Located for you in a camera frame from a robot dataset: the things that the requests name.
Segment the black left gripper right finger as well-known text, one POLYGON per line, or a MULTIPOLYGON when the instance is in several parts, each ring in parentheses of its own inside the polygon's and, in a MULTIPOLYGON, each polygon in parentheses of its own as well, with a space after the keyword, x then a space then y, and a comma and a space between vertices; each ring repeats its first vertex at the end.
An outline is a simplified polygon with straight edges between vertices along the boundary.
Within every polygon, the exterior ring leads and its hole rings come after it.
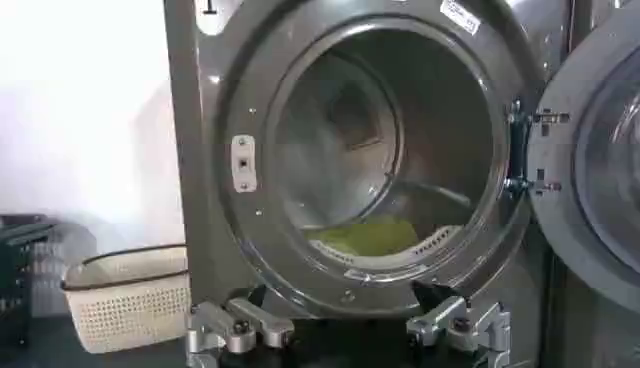
POLYGON ((457 353, 484 354, 483 363, 511 363, 511 313, 499 301, 473 304, 455 288, 413 281, 411 291, 422 313, 406 321, 407 335, 421 348, 439 344, 457 353))

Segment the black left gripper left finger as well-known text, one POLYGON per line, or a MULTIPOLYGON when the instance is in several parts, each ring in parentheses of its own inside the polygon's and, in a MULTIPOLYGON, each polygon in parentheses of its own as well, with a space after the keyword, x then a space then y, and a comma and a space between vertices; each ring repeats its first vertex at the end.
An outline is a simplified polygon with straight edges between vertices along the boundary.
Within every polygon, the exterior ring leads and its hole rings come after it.
POLYGON ((268 287, 237 288, 221 304, 207 300, 190 307, 185 317, 185 363, 219 367, 221 355, 244 356, 259 346, 283 350, 295 336, 290 318, 263 308, 268 287))

